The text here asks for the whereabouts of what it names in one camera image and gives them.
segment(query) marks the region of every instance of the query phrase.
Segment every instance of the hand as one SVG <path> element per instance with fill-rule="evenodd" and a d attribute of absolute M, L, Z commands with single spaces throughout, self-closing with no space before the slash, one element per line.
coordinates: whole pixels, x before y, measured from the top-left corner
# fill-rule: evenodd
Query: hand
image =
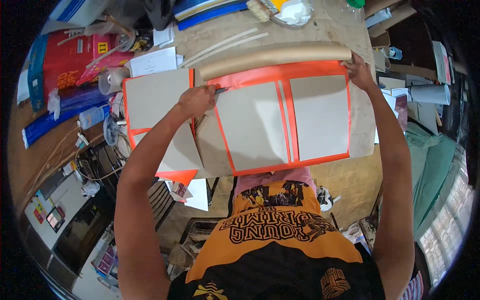
<path fill-rule="evenodd" d="M 357 53 L 352 51 L 353 63 L 348 61 L 340 62 L 340 65 L 347 67 L 351 72 L 348 76 L 352 80 L 353 84 L 360 89 L 367 92 L 369 89 L 377 88 L 377 84 L 373 81 L 372 73 L 370 73 L 370 65 L 363 61 Z"/>
<path fill-rule="evenodd" d="M 177 106 L 186 119 L 203 115 L 215 106 L 215 85 L 189 88 L 181 94 Z"/>

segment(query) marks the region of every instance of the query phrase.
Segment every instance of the clear plastic bottle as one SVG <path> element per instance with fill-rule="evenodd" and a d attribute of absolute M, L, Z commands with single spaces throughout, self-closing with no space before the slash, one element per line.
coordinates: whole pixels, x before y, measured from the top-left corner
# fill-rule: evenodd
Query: clear plastic bottle
<path fill-rule="evenodd" d="M 92 107 L 81 112 L 78 118 L 80 119 L 82 129 L 85 130 L 103 121 L 105 112 L 102 108 Z"/>
<path fill-rule="evenodd" d="M 359 25 L 365 19 L 365 0 L 326 0 L 325 11 L 335 21 Z"/>

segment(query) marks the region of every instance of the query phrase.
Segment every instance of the workbench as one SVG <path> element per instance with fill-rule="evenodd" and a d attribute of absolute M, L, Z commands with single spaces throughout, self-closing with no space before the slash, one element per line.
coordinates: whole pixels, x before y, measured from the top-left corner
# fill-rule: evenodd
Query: workbench
<path fill-rule="evenodd" d="M 221 16 L 183 31 L 175 27 L 175 40 L 171 46 L 176 46 L 177 54 L 184 55 L 185 59 L 200 51 L 219 43 L 231 36 L 244 31 L 258 28 L 255 34 L 268 33 L 268 36 L 229 48 L 223 52 L 206 58 L 190 68 L 195 68 L 195 86 L 204 83 L 198 67 L 213 61 L 252 53 L 265 48 L 281 48 L 309 44 L 341 45 L 358 53 L 366 63 L 374 65 L 372 46 L 365 23 L 348 24 L 332 19 L 328 12 L 340 10 L 335 7 L 336 2 L 326 7 L 324 1 L 313 3 L 314 15 L 303 28 L 287 28 L 271 21 L 261 23 L 250 11 L 235 12 Z M 149 52 L 158 50 L 153 47 Z M 351 129 L 350 129 L 350 157 L 368 156 L 373 153 L 375 136 L 375 121 L 373 109 L 365 92 L 354 84 L 349 84 L 351 101 Z M 231 176 L 232 169 L 228 162 L 225 144 L 218 127 L 213 110 L 206 112 L 207 119 L 196 132 L 196 143 L 204 165 L 198 170 L 198 178 L 214 178 Z"/>

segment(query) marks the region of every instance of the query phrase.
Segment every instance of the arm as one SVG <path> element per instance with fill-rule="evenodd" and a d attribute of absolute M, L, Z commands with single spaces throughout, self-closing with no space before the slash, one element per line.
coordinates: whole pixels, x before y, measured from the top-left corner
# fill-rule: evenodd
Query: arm
<path fill-rule="evenodd" d="M 137 145 L 121 173 L 114 225 L 124 299 L 167 298 L 170 280 L 160 255 L 148 189 L 177 129 L 212 108 L 214 93 L 214 85 L 183 93 L 178 104 Z"/>
<path fill-rule="evenodd" d="M 353 84 L 367 92 L 377 124 L 382 157 L 384 197 L 372 258 L 376 262 L 387 300 L 405 291 L 415 258 L 410 151 L 400 124 L 373 81 L 370 65 L 352 52 L 353 63 L 342 62 Z"/>

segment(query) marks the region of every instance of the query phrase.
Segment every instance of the green bottle cap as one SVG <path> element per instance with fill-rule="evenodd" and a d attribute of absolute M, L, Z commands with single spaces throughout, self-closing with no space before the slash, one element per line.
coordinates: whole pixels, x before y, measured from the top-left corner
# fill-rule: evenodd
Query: green bottle cap
<path fill-rule="evenodd" d="M 347 3 L 355 8 L 362 8 L 365 5 L 365 0 L 347 0 Z"/>

